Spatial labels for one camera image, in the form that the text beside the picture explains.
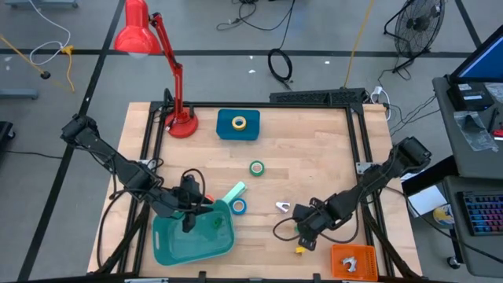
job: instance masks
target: lamp arm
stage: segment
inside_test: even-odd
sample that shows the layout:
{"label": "lamp arm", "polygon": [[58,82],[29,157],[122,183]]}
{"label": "lamp arm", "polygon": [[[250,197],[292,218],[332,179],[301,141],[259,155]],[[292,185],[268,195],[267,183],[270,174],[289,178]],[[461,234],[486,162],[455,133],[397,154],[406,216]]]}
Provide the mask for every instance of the lamp arm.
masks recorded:
{"label": "lamp arm", "polygon": [[171,67],[174,76],[174,112],[180,113],[183,105],[183,66],[174,58],[173,48],[171,48],[170,39],[167,37],[164,27],[163,17],[160,13],[154,13],[150,17],[150,24],[156,29],[160,44],[164,50],[164,56]]}

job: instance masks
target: electric fan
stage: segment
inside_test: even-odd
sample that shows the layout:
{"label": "electric fan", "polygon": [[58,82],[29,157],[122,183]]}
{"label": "electric fan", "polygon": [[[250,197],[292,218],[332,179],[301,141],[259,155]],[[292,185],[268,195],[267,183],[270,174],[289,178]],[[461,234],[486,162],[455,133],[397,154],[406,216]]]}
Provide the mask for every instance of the electric fan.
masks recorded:
{"label": "electric fan", "polygon": [[[407,62],[395,67],[394,73],[430,51],[442,26],[444,14],[444,0],[407,0],[402,9],[384,25],[384,34],[395,38],[398,54],[409,58]],[[387,26],[395,18],[398,19],[395,33],[392,34],[387,31]]]}

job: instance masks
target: lamp shade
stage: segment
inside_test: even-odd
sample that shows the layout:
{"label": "lamp shade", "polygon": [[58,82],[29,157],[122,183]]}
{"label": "lamp shade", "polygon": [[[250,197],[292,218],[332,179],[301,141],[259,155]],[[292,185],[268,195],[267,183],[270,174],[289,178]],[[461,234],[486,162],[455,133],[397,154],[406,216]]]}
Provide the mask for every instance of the lamp shade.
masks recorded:
{"label": "lamp shade", "polygon": [[114,49],[129,53],[161,53],[159,41],[149,30],[149,8],[144,0],[126,0],[126,26],[117,35]]}

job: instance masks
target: keyboard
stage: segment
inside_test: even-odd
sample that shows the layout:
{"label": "keyboard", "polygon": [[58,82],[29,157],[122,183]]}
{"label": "keyboard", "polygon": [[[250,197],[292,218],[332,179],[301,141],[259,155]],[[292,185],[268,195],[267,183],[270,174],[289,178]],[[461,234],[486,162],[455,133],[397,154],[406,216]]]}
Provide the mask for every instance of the keyboard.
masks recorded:
{"label": "keyboard", "polygon": [[348,103],[363,103],[365,89],[339,89],[339,90],[308,90],[272,93],[270,102],[276,103],[306,103],[324,105],[346,105]]}
{"label": "keyboard", "polygon": [[503,192],[461,192],[472,236],[503,235]]}

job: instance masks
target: orange plastic crate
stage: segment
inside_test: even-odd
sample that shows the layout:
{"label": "orange plastic crate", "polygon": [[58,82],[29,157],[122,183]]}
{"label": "orange plastic crate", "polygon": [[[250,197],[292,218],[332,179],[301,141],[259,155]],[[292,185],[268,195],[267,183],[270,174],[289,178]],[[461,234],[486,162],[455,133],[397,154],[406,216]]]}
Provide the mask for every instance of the orange plastic crate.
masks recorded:
{"label": "orange plastic crate", "polygon": [[[356,271],[347,271],[349,264],[343,260],[354,256]],[[376,263],[376,249],[373,246],[358,244],[334,244],[332,246],[332,275],[348,280],[377,281],[379,271]]]}

